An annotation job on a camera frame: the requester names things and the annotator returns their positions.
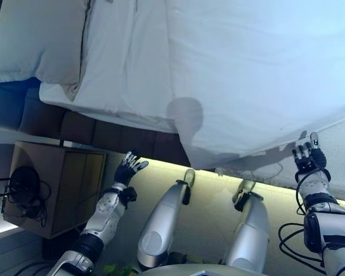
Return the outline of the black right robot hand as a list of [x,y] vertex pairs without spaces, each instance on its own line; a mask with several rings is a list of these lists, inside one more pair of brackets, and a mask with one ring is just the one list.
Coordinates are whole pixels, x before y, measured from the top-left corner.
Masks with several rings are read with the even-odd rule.
[[317,132],[312,132],[310,134],[310,141],[294,148],[292,154],[298,169],[295,176],[296,182],[299,181],[300,175],[306,175],[314,170],[322,171],[326,175],[328,181],[331,180],[331,175],[326,169],[327,158],[320,148]]

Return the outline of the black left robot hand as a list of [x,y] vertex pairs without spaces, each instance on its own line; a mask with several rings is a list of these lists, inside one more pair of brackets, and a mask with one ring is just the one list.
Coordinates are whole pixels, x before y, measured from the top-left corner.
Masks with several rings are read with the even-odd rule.
[[139,161],[140,155],[135,151],[129,151],[125,154],[122,161],[116,168],[114,174],[114,187],[126,189],[131,179],[141,170],[149,165],[148,161]]

